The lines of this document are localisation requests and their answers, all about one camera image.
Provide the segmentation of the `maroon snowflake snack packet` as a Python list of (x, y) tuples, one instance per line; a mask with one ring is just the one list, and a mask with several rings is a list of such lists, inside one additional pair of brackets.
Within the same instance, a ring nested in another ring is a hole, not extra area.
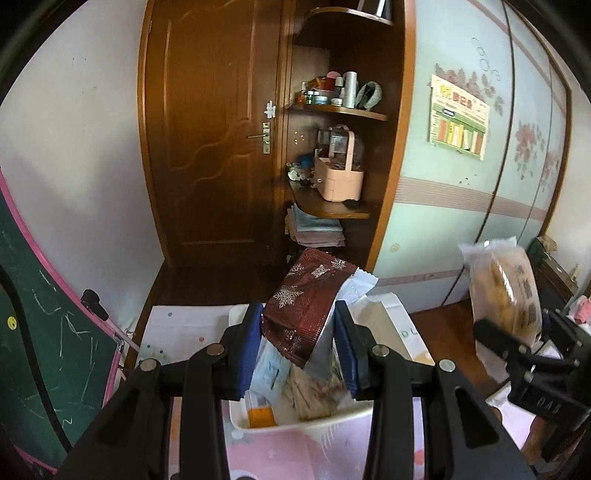
[(303, 368), (315, 349), (332, 304), (356, 266), (321, 250), (301, 253), (263, 308), (262, 332), (283, 357)]

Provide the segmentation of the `orange cookie tray pack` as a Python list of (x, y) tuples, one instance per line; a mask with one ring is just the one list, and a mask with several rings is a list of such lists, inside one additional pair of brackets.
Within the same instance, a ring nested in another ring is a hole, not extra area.
[(470, 276), (474, 320), (488, 319), (526, 346), (535, 346), (542, 333), (542, 312), (530, 260), (517, 238), (458, 247)]

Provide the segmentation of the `large yellow cracker pack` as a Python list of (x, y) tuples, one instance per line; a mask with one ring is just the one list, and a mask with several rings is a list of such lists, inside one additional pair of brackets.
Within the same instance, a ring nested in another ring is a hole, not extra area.
[(266, 398), (271, 405), (276, 404), (283, 394), (284, 384), (290, 374), (290, 366), (290, 361), (280, 354), (273, 343), (263, 337), (256, 356), (250, 390)]

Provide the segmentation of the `white plastic storage bin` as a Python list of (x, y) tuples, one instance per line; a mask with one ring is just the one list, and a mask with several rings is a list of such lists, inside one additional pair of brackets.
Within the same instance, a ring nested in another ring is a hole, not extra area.
[[(349, 306), (353, 320), (372, 331), (377, 342), (388, 346), (405, 359), (433, 366), (435, 364), (425, 342), (415, 328), (411, 317), (398, 296), (392, 292), (380, 295), (365, 295)], [(331, 353), (321, 353), (317, 359), (308, 362), (301, 373), (310, 385), (328, 385), (332, 380), (342, 380), (337, 348)], [(274, 423), (270, 426), (256, 426), (249, 419), (249, 401), (243, 398), (229, 403), (229, 419), (235, 429), (245, 433), (277, 433), (304, 431), (368, 416), (373, 411), (370, 401), (356, 401), (344, 386), (339, 387), (339, 402), (332, 406), (329, 416), (303, 419), (298, 415), (296, 400), (290, 389), (283, 389), (270, 411)]]

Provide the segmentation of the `cartoon pink purple tablecloth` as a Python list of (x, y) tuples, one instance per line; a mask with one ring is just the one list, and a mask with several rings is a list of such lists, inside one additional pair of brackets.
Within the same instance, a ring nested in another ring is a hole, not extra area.
[[(190, 358), (221, 340), (242, 321), (245, 304), (156, 306), (143, 334), (139, 357), (162, 364)], [(430, 365), (433, 358), (411, 317), (393, 293), (365, 296), (352, 308), (353, 320), (372, 329), (383, 343), (409, 360)], [(365, 469), (372, 423), (369, 402), (350, 402), (327, 418), (303, 421), (290, 398), (273, 407), (274, 423), (252, 427), (245, 400), (222, 405), (228, 464), (233, 479), (360, 479)]]

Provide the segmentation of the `folded towels stack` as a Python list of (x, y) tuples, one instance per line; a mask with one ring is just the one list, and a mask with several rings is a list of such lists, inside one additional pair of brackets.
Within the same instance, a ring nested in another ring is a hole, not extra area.
[(291, 205), (287, 209), (286, 233), (298, 245), (311, 248), (339, 248), (346, 246), (346, 238), (339, 220), (315, 217)]

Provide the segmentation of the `silver cylinder bottle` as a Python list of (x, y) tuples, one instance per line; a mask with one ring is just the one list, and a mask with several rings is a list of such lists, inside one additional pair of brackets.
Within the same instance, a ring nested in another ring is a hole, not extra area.
[(356, 107), (356, 90), (358, 90), (358, 74), (356, 71), (346, 72), (342, 88), (342, 106), (349, 109)]

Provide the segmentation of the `brown wooden door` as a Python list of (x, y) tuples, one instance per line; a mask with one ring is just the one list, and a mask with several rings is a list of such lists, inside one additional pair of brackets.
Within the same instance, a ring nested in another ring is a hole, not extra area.
[(263, 265), (276, 253), (280, 1), (151, 1), (138, 87), (146, 182), (167, 263)]

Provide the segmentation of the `pink handled basket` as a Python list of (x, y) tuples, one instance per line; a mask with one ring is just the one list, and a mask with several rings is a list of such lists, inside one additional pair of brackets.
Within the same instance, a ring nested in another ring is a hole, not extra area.
[(315, 188), (329, 202), (359, 201), (363, 186), (363, 142), (346, 125), (318, 130)]

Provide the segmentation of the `green chalkboard pink frame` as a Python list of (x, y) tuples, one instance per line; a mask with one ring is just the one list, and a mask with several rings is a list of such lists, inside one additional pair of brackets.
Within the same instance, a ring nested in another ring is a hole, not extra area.
[(57, 470), (110, 399), (123, 340), (66, 286), (1, 187), (1, 425)]

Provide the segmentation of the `wall calendar poster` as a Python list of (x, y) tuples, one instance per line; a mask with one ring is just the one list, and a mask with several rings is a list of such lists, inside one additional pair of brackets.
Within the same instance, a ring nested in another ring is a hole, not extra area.
[(428, 141), (484, 160), (490, 106), (437, 75), (431, 76)]

